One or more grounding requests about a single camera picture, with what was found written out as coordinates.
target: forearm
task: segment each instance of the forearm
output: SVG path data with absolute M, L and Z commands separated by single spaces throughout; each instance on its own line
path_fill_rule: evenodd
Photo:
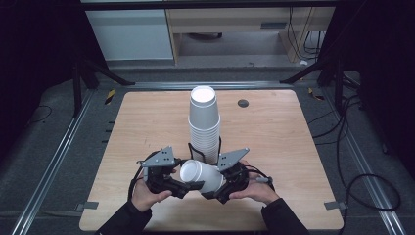
M 309 234 L 282 198 L 263 208 L 261 213 L 270 234 Z
M 95 233 L 96 235 L 140 234 L 152 217 L 152 211 L 138 211 L 129 201 Z

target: white paper cup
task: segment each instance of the white paper cup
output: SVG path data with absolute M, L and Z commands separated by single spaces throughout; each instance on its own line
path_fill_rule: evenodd
M 223 183 L 223 175 L 218 171 L 217 166 L 195 160 L 188 160 L 181 166 L 180 178 L 184 182 L 204 181 L 204 186 L 199 190 L 201 193 L 216 192 Z
M 209 86 L 195 87 L 190 96 L 189 122 L 198 129 L 211 129 L 219 121 L 216 93 Z

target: wooden table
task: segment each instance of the wooden table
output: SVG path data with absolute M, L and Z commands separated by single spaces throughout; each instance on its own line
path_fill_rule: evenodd
M 249 147 L 244 159 L 272 176 L 283 197 L 307 229 L 340 229 L 339 210 L 327 211 L 335 201 L 300 103 L 292 90 L 216 91 L 221 114 L 222 153 Z M 240 108 L 246 99 L 249 106 Z M 190 91 L 130 92 L 122 102 L 85 209 L 82 230 L 97 230 L 127 198 L 136 161 L 168 145 L 176 158 L 189 159 Z M 206 200 L 198 191 L 184 199 L 170 197 L 153 205 L 151 231 L 265 230 L 262 203 L 251 199 Z

